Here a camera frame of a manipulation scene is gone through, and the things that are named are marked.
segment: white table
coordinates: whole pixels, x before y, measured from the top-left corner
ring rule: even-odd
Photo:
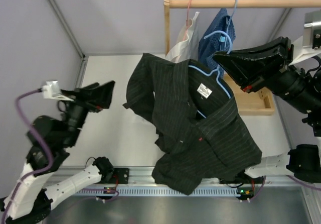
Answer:
[[[114,166],[154,166],[163,152],[154,144],[155,127],[125,109],[126,87],[141,55],[89,57],[82,86],[116,82],[110,109],[90,113],[65,166],[83,166],[90,157],[106,156]],[[285,153],[289,145],[279,113],[242,116],[263,156]]]

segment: white clothing tag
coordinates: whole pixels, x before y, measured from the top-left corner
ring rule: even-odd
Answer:
[[[197,92],[199,92],[203,97],[208,98],[213,91],[211,91],[208,87],[201,83],[201,85],[197,89]]]

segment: white garment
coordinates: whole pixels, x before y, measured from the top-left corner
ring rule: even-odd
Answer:
[[[196,12],[194,17],[188,20],[188,25],[186,26],[186,24],[184,24],[176,40],[175,46],[166,55],[166,60],[174,63],[187,59],[198,60],[198,15],[199,12]]]

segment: robotic arm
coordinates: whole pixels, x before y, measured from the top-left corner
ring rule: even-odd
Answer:
[[[266,157],[245,173],[252,178],[262,175],[294,175],[310,183],[321,183],[321,12],[305,15],[304,35],[293,44],[279,37],[265,45],[226,52],[217,52],[219,63],[244,92],[257,92],[266,87],[307,118],[302,120],[313,128],[318,145],[299,145],[278,156]],[[308,58],[319,67],[305,72],[294,64]]]
[[[98,113],[109,108],[114,84],[114,81],[104,85],[94,83],[74,91],[65,91],[59,88],[57,81],[48,81],[42,87],[44,98],[58,100],[58,109],[63,112],[61,121],[40,116],[33,122],[33,127],[48,144],[53,164],[47,171],[37,173],[48,166],[49,160],[40,143],[28,132],[27,137],[32,147],[26,157],[21,178],[11,194],[0,199],[0,210],[4,211],[3,220],[8,216],[7,224],[38,223],[69,196],[88,185],[108,181],[112,177],[113,166],[107,158],[99,157],[82,172],[61,183],[43,188],[69,156],[66,148],[76,144],[88,112]],[[61,103],[65,104],[64,110],[61,109]]]

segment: black shirt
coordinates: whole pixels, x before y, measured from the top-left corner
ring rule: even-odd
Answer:
[[[209,72],[195,60],[175,64],[143,54],[129,79],[124,104],[156,126],[156,144],[165,154],[155,164],[155,182],[187,195],[202,178],[233,179],[260,163],[262,156],[229,86],[220,79],[231,99],[217,84],[216,74],[205,76],[189,65]],[[201,83],[212,91],[208,98],[197,92]]]

